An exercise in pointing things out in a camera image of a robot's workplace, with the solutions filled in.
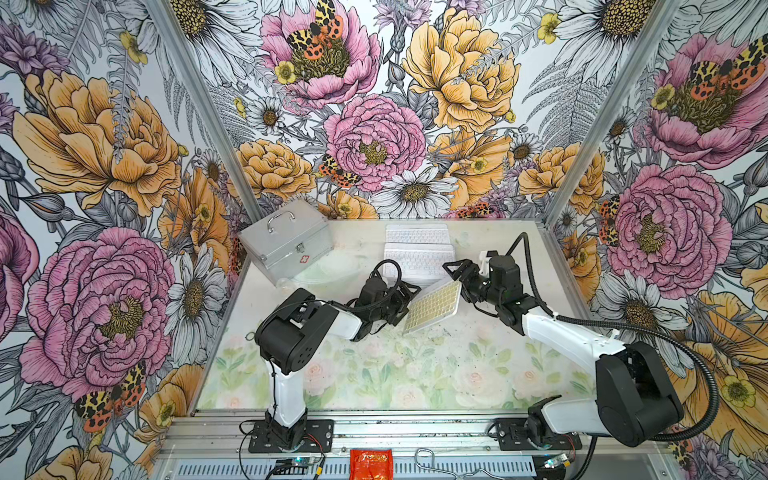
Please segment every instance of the keyboard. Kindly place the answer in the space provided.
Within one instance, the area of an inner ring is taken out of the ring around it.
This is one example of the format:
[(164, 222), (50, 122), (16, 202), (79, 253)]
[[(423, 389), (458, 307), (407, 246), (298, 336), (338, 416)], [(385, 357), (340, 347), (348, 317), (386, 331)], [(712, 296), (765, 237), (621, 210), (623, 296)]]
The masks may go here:
[(448, 225), (423, 223), (420, 225), (394, 224), (386, 226), (388, 243), (443, 243), (449, 245)]
[[(437, 243), (385, 243), (384, 258), (396, 261), (402, 270), (402, 279), (418, 286), (432, 285), (448, 276), (442, 268), (445, 262), (456, 260), (453, 245)], [(397, 278), (391, 263), (384, 265), (384, 276)]]
[(415, 332), (450, 318), (458, 312), (462, 284), (447, 276), (422, 290), (408, 305), (404, 333)]

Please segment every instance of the pink peony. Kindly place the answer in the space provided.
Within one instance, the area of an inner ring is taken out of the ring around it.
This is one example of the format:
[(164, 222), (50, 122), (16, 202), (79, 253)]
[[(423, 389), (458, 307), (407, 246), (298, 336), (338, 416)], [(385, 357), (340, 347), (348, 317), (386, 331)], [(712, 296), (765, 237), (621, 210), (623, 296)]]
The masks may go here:
[[(657, 93), (643, 132), (654, 151), (710, 170), (727, 166), (768, 134), (768, 74), (742, 91), (728, 87), (705, 101), (691, 97), (692, 64), (708, 60), (722, 65), (748, 45), (732, 47), (732, 38), (718, 45), (715, 37), (694, 35), (667, 63), (667, 71), (658, 73)], [(674, 94), (667, 85), (674, 87)]]
[(22, 378), (78, 399), (117, 385), (142, 360), (154, 373), (170, 349), (163, 329), (174, 277), (160, 247), (128, 228), (53, 254), (29, 290), (36, 336), (24, 345)]
[[(376, 34), (368, 36), (365, 26), (361, 26), (357, 11), (352, 8), (349, 13), (340, 2), (335, 2), (336, 15), (343, 20), (343, 48), (349, 54), (349, 65), (342, 75), (338, 71), (325, 74), (309, 81), (298, 77), (297, 80), (286, 84), (293, 100), (302, 108), (320, 109), (327, 104), (340, 104), (348, 101), (358, 93), (366, 93), (373, 88), (379, 73), (379, 57), (381, 46)], [(262, 49), (267, 55), (262, 55), (264, 64), (269, 68), (277, 67), (281, 61), (292, 62), (293, 50), (286, 38), (299, 30), (307, 30), (310, 23), (315, 21), (315, 7), (309, 13), (296, 10), (295, 15), (289, 16), (281, 10), (279, 16), (264, 15), (261, 21)]]
[(723, 195), (693, 165), (643, 167), (619, 201), (619, 244), (608, 248), (616, 273), (629, 270), (675, 300), (696, 293), (725, 261), (733, 231), (720, 215)]
[(422, 122), (410, 108), (378, 95), (357, 97), (341, 115), (325, 123), (328, 154), (361, 177), (360, 190), (381, 190), (381, 183), (404, 170), (421, 167), (426, 155)]
[(0, 212), (0, 340), (16, 324), (24, 304), (24, 284), (37, 270), (35, 241), (10, 215)]

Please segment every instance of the moth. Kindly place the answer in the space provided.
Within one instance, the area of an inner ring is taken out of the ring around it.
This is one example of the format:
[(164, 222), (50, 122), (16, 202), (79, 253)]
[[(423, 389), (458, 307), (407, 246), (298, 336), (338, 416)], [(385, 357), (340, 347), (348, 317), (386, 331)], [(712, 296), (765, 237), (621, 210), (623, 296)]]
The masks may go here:
[(331, 48), (332, 40), (341, 38), (344, 33), (344, 19), (336, 14), (333, 0), (317, 0), (315, 21), (307, 30), (298, 30), (288, 35), (288, 45), (307, 60), (320, 60), (326, 48)]

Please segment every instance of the wire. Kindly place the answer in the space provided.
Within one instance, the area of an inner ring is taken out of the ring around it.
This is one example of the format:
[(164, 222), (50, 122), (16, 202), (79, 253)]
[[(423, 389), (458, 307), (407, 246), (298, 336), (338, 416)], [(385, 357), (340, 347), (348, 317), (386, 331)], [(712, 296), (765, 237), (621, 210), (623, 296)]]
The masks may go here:
[(571, 477), (571, 480), (580, 480), (581, 477), (584, 476), (585, 473), (587, 473), (587, 468), (589, 468), (589, 463), (592, 461), (592, 455), (594, 455), (594, 447), (598, 444), (598, 436), (593, 435), (592, 440), (589, 442), (589, 449), (587, 450), (587, 456), (584, 457), (584, 463), (581, 464), (581, 467), (578, 468), (578, 472), (576, 472), (576, 475)]
[[(506, 254), (509, 255), (510, 253), (512, 253), (512, 251), (515, 249), (518, 243), (520, 243), (520, 240), (523, 240), (523, 246), (525, 248), (525, 265), (528, 270), (528, 282), (531, 284), (531, 291), (533, 292), (533, 296), (536, 299), (536, 302), (541, 307), (541, 309), (551, 316), (553, 313), (552, 309), (550, 309), (547, 306), (547, 304), (544, 302), (544, 300), (541, 299), (541, 295), (539, 294), (538, 288), (536, 287), (536, 279), (534, 278), (534, 275), (533, 275), (533, 262), (531, 260), (531, 247), (528, 245), (528, 234), (526, 232), (520, 233), (520, 235), (518, 235), (518, 238), (515, 240), (512, 246), (509, 247), (509, 250), (507, 250)], [(717, 391), (717, 383), (715, 382), (714, 375), (712, 375), (712, 372), (709, 370), (709, 368), (707, 368), (707, 365), (703, 362), (701, 358), (699, 358), (698, 355), (696, 355), (696, 353), (694, 353), (693, 350), (688, 348), (688, 346), (656, 330), (647, 329), (642, 326), (631, 325), (629, 323), (584, 320), (584, 319), (576, 319), (576, 318), (565, 316), (565, 315), (558, 315), (558, 320), (566, 323), (573, 323), (574, 325), (581, 325), (581, 326), (596, 326), (601, 328), (612, 328), (612, 329), (619, 329), (619, 330), (622, 330), (622, 329), (634, 330), (636, 332), (655, 336), (658, 339), (662, 339), (665, 342), (671, 343), (673, 346), (677, 347), (681, 352), (685, 353), (688, 357), (690, 357), (691, 360), (694, 361), (694, 365), (697, 367), (697, 369), (699, 369), (702, 376), (704, 377), (704, 382), (707, 384), (707, 390), (709, 392), (709, 404), (707, 405), (706, 412), (701, 417), (701, 419), (698, 422), (696, 422), (694, 425), (692, 425), (690, 428), (685, 429), (681, 432), (661, 433), (659, 435), (654, 435), (650, 437), (650, 440), (654, 440), (656, 442), (679, 442), (680, 440), (690, 439), (696, 435), (699, 435), (701, 432), (706, 430), (710, 425), (712, 425), (712, 422), (717, 416), (717, 410), (720, 407), (720, 393)]]

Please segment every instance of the red snack bag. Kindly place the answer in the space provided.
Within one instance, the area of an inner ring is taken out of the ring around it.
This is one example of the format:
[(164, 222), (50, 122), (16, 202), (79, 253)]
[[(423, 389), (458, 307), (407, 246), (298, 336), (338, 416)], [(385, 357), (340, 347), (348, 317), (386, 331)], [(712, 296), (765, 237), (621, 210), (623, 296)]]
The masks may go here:
[(349, 480), (392, 480), (392, 450), (352, 450)]

